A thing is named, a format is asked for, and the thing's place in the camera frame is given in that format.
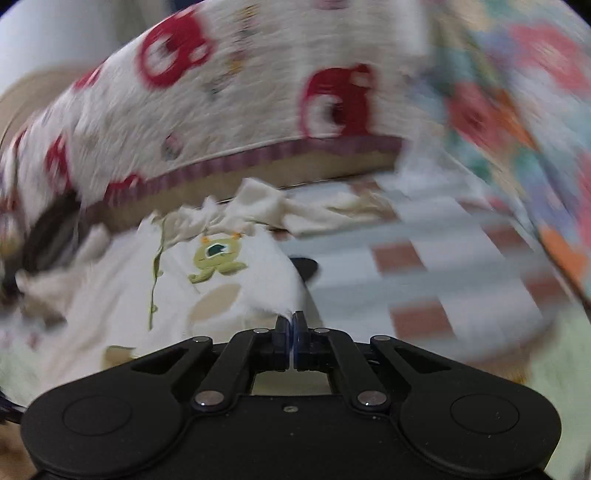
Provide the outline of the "checkered play mat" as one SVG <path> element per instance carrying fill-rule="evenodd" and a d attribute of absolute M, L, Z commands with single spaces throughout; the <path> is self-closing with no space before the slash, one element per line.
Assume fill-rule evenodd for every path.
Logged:
<path fill-rule="evenodd" d="M 499 208 L 456 182 L 404 193 L 385 177 L 290 191 L 297 201 L 378 193 L 385 221 L 294 238 L 290 257 L 314 260 L 304 314 L 312 326 L 364 342 L 378 334 L 465 363 L 530 346 L 556 321 L 569 296 L 536 241 Z"/>

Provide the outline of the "white quilted bear bedspread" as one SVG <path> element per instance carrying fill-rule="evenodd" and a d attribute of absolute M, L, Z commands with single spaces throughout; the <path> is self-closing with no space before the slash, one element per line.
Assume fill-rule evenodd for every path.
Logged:
<path fill-rule="evenodd" d="M 130 223 L 154 209 L 389 169 L 425 65 L 420 1 L 202 1 L 89 66 L 1 100 L 1 209 L 58 195 Z"/>

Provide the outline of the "dark brown knit sweater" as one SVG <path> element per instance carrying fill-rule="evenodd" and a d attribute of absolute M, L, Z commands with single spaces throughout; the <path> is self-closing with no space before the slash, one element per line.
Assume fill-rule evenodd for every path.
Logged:
<path fill-rule="evenodd" d="M 28 234 L 22 247 L 21 268 L 35 274 L 67 265 L 89 229 L 77 191 L 64 192 L 54 199 Z"/>

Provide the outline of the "light green blanket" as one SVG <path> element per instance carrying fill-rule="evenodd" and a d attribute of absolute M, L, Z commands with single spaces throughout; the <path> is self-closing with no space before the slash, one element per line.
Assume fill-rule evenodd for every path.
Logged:
<path fill-rule="evenodd" d="M 550 400 L 562 436 L 546 466 L 554 479 L 590 477 L 590 322 L 563 316 L 534 347 L 521 382 Z"/>

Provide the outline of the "cream zip-up hoodie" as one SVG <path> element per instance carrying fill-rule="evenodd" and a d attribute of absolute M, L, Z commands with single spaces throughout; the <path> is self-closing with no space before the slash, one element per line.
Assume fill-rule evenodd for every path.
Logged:
<path fill-rule="evenodd" d="M 228 203 L 207 198 L 199 207 L 153 213 L 125 245 L 63 269 L 20 272 L 16 282 L 65 324 L 48 362 L 58 372 L 111 347 L 142 355 L 290 317 L 303 303 L 304 280 L 273 232 L 331 232 L 392 211 L 373 192 L 300 202 L 250 178 Z"/>

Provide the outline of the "floral quilted blanket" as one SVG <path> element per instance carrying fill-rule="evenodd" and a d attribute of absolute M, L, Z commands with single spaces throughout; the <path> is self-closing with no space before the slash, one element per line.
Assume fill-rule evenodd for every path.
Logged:
<path fill-rule="evenodd" d="M 564 1 L 425 1 L 413 101 L 590 295 L 590 27 Z"/>

